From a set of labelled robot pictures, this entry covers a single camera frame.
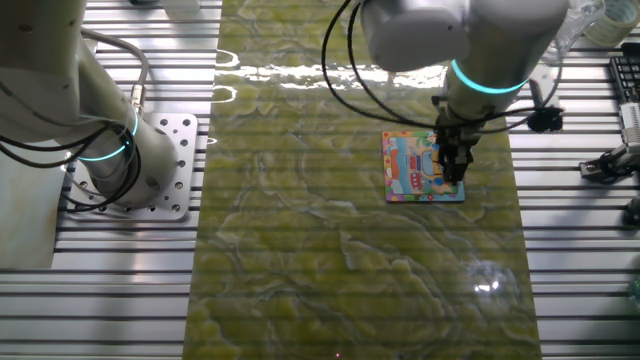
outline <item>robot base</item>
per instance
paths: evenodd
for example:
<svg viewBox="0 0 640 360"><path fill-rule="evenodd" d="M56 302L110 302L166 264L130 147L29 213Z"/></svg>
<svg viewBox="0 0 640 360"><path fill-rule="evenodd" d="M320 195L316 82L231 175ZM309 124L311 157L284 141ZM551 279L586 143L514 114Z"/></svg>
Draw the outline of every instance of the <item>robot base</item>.
<svg viewBox="0 0 640 360"><path fill-rule="evenodd" d="M176 174L166 189L151 200L145 208L130 210L117 204L86 213L70 213L69 216L81 222L180 222L187 217L191 200L191 178L195 160L198 120L191 114L149 113L147 122L164 131L173 141L178 152ZM76 163L74 179L87 190L95 192L87 169ZM97 204L104 201L101 196L90 198L90 194L72 186L69 194L78 201Z"/></svg>

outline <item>keyboard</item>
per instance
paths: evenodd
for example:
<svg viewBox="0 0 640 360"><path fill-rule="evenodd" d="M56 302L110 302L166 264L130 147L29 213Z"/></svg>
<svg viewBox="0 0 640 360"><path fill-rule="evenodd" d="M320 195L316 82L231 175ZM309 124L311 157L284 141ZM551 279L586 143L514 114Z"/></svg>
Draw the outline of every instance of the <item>keyboard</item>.
<svg viewBox="0 0 640 360"><path fill-rule="evenodd" d="M640 102L640 57L616 56L609 69L621 104Z"/></svg>

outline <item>marble mat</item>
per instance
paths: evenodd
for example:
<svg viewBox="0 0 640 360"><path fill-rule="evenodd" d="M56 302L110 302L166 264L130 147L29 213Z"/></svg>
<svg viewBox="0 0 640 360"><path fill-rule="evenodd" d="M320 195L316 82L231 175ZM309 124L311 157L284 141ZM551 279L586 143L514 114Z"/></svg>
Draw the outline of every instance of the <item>marble mat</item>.
<svg viewBox="0 0 640 360"><path fill-rule="evenodd" d="M476 147L463 204L387 204L382 132L411 129L331 97L339 5L224 1L184 359L539 359L507 135ZM346 27L330 76L375 111ZM435 119L447 64L389 75L354 42L389 105Z"/></svg>

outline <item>colorful puzzle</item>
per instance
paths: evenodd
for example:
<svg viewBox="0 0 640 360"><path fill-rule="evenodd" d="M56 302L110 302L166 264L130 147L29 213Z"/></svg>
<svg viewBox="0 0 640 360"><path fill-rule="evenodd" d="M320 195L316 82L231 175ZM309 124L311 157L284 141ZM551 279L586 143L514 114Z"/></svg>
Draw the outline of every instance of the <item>colorful puzzle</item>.
<svg viewBox="0 0 640 360"><path fill-rule="evenodd" d="M446 183L442 177L433 132L384 132L382 148L387 201L464 201L463 184Z"/></svg>

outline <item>teal led ring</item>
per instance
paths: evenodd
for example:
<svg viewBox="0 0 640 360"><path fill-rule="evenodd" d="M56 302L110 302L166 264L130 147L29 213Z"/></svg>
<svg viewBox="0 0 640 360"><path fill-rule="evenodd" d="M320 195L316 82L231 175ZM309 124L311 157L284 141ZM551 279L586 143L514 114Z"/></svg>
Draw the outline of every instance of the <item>teal led ring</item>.
<svg viewBox="0 0 640 360"><path fill-rule="evenodd" d="M482 86L482 85L476 83L475 81L469 79L469 77L467 75L465 75L462 72L462 70L460 70L460 66L458 66L458 63L455 60L453 60L451 62L451 67L453 67L453 71L458 76L458 79L460 79L460 81L462 81L465 85L467 85L468 87L472 88L475 91L478 91L478 92L481 92L481 93L485 93L485 94L489 94L489 95L508 94L510 92L513 92L513 91L516 91L516 90L522 88L524 86L524 84L526 84L527 81L529 81L527 79L522 84L510 87L510 88L490 88L490 87L487 87L487 86Z"/></svg>
<svg viewBox="0 0 640 360"><path fill-rule="evenodd" d="M136 122L135 122L135 125L133 126L133 131L131 132L131 135L132 136L136 136L136 132L138 131L138 112L135 111L135 109L134 109L133 113L136 116ZM112 152L111 154L109 154L107 156L99 157L99 158L82 158L82 157L79 157L78 159L80 159L82 161L102 161L102 160L107 160L107 159L111 159L112 157L120 154L121 152L124 151L125 148L126 148L126 145L122 145L118 150Z"/></svg>

